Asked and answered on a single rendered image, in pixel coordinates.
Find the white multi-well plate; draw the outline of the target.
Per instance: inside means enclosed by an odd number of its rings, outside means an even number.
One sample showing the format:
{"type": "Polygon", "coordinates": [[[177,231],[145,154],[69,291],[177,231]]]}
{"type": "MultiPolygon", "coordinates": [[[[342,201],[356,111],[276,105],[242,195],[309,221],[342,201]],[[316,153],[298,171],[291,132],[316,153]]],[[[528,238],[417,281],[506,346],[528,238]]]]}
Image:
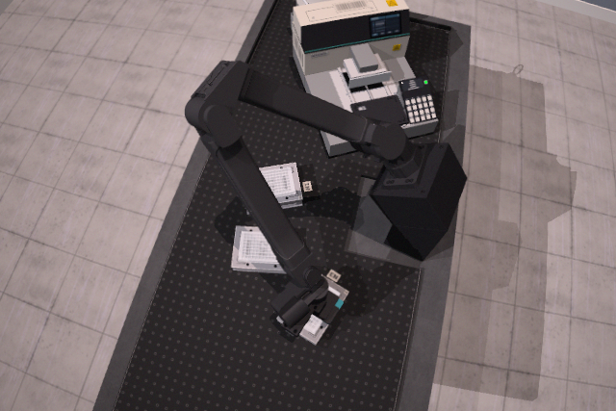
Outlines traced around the white multi-well plate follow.
{"type": "MultiPolygon", "coordinates": [[[[340,295],[339,292],[337,292],[331,287],[329,287],[329,291],[336,294],[337,296],[340,295]]],[[[315,334],[318,328],[320,327],[321,323],[322,323],[322,320],[320,320],[319,318],[317,318],[316,316],[312,314],[310,320],[305,324],[303,328],[311,332],[312,334],[315,334]]]]}
{"type": "Polygon", "coordinates": [[[261,171],[275,197],[295,194],[291,167],[261,171]],[[265,175],[266,174],[266,175],[265,175]]]}
{"type": "Polygon", "coordinates": [[[264,238],[261,232],[251,232],[251,231],[241,232],[238,262],[278,264],[275,258],[276,257],[274,256],[273,252],[270,249],[270,245],[267,244],[267,240],[264,238]],[[255,237],[256,235],[257,237],[255,237]]]}

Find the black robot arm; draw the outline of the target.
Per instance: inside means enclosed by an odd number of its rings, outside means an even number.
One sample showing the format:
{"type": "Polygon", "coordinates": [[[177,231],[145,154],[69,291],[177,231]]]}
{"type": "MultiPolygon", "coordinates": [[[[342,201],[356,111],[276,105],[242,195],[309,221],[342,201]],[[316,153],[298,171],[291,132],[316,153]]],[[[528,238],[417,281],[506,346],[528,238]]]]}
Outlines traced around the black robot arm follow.
{"type": "Polygon", "coordinates": [[[215,158],[283,271],[293,278],[271,307],[283,321],[281,327],[298,337],[311,315],[318,317],[323,310],[328,282],[242,139],[232,117],[238,100],[349,141],[364,153],[363,158],[373,155],[375,162],[383,161],[387,190],[417,188],[429,148],[425,143],[414,145],[398,124],[352,113],[260,74],[242,61],[220,61],[192,94],[185,107],[187,122],[215,158]]]}

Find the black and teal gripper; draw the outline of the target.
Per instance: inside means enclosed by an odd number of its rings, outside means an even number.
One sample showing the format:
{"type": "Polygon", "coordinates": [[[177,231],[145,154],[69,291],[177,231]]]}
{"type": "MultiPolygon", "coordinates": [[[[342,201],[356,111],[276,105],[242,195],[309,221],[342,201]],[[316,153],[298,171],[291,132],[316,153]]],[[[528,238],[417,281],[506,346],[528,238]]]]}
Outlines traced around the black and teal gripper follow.
{"type": "Polygon", "coordinates": [[[330,291],[328,291],[328,295],[326,299],[327,299],[327,303],[325,307],[323,308],[323,310],[321,311],[320,315],[318,317],[314,314],[313,315],[319,318],[320,320],[324,321],[325,323],[330,324],[335,318],[335,316],[337,315],[338,311],[340,310],[344,302],[340,300],[337,295],[335,295],[334,293],[330,291]]]}

